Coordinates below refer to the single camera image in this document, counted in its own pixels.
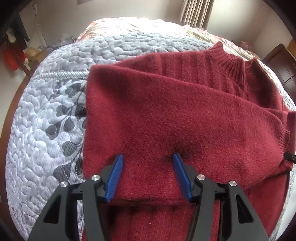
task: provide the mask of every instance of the red knit fabric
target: red knit fabric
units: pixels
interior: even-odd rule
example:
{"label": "red knit fabric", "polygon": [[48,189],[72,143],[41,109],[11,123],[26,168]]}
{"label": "red knit fabric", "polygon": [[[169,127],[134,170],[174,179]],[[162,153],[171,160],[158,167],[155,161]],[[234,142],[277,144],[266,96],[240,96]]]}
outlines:
{"label": "red knit fabric", "polygon": [[[106,215],[111,240],[185,240],[193,206],[174,175],[176,152],[215,182],[236,180],[271,234],[292,167],[283,153],[295,151],[295,112],[255,59],[245,62],[218,43],[96,65],[86,108],[85,178],[124,155]],[[212,240],[218,224],[216,202]]]}

